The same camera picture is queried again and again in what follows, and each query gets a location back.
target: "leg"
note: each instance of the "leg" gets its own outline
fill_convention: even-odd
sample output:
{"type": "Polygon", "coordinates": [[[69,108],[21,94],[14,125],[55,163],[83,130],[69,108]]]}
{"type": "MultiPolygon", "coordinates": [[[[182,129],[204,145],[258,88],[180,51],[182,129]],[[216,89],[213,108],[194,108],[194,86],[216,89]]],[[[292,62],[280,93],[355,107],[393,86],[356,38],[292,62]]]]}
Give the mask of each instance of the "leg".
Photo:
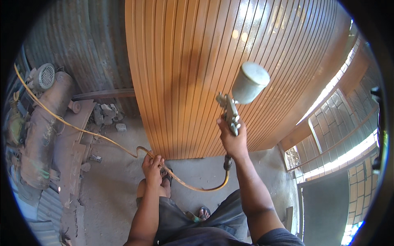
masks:
{"type": "MultiPolygon", "coordinates": [[[[143,179],[137,188],[137,206],[141,202],[146,187],[146,180],[143,179]]],[[[168,179],[162,181],[160,187],[160,199],[159,199],[159,227],[156,232],[154,242],[157,241],[162,244],[170,236],[177,233],[180,230],[195,226],[196,223],[191,221],[182,210],[170,199],[171,187],[168,179]]]]}
{"type": "Polygon", "coordinates": [[[198,225],[198,227],[206,226],[219,227],[241,241],[246,238],[248,227],[241,206],[240,190],[229,195],[206,221],[198,225]]]}

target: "black shorts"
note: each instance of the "black shorts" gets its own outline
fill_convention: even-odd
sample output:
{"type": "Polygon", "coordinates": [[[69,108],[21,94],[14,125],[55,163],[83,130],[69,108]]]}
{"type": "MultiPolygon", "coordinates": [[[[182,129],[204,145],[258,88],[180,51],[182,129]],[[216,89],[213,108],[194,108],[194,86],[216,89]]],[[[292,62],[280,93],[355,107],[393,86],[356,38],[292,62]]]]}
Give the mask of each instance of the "black shorts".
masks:
{"type": "MultiPolygon", "coordinates": [[[[139,206],[141,199],[137,198],[137,206],[139,206]]],[[[184,229],[210,226],[221,228],[240,241],[246,238],[248,227],[246,216],[242,211],[240,190],[231,193],[207,220],[198,223],[186,217],[172,199],[161,196],[159,199],[159,228],[154,242],[159,242],[161,245],[184,229]]]]}

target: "sleeve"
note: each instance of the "sleeve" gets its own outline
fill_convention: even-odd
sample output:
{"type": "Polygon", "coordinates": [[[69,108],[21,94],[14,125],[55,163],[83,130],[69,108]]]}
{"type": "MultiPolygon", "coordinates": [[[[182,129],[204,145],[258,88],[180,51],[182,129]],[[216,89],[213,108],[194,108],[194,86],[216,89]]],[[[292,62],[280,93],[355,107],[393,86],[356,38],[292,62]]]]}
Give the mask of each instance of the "sleeve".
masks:
{"type": "Polygon", "coordinates": [[[305,246],[301,239],[285,228],[277,228],[267,232],[257,240],[257,244],[259,246],[305,246]]]}

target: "right hand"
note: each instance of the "right hand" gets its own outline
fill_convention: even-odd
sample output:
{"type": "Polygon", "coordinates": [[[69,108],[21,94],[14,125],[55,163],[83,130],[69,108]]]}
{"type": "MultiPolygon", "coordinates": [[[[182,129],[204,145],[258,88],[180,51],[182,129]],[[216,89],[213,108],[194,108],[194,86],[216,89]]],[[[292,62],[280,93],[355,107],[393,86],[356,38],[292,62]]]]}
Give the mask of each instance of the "right hand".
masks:
{"type": "Polygon", "coordinates": [[[224,149],[227,151],[233,159],[246,158],[249,156],[246,146],[246,126],[245,123],[240,119],[238,123],[241,127],[238,129],[238,136],[229,129],[227,122],[224,120],[223,115],[216,120],[217,125],[221,130],[220,139],[224,149]]]}

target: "hand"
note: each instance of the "hand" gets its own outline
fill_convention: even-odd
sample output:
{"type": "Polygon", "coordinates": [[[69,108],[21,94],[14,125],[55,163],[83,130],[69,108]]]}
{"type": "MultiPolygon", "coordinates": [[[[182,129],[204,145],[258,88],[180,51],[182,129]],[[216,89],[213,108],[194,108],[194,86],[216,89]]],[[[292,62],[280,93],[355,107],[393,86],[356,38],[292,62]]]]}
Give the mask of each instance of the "hand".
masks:
{"type": "Polygon", "coordinates": [[[238,120],[238,123],[241,124],[241,127],[238,129],[238,136],[234,136],[234,134],[230,131],[229,125],[224,120],[223,115],[216,120],[216,123],[221,130],[220,139],[222,140],[223,147],[227,153],[233,159],[240,159],[249,156],[246,146],[245,123],[241,119],[238,120]]]}
{"type": "Polygon", "coordinates": [[[145,156],[142,163],[142,171],[147,180],[147,186],[159,187],[161,185],[162,177],[160,176],[160,169],[163,165],[164,158],[161,155],[156,155],[154,158],[150,158],[148,154],[145,156]]]}

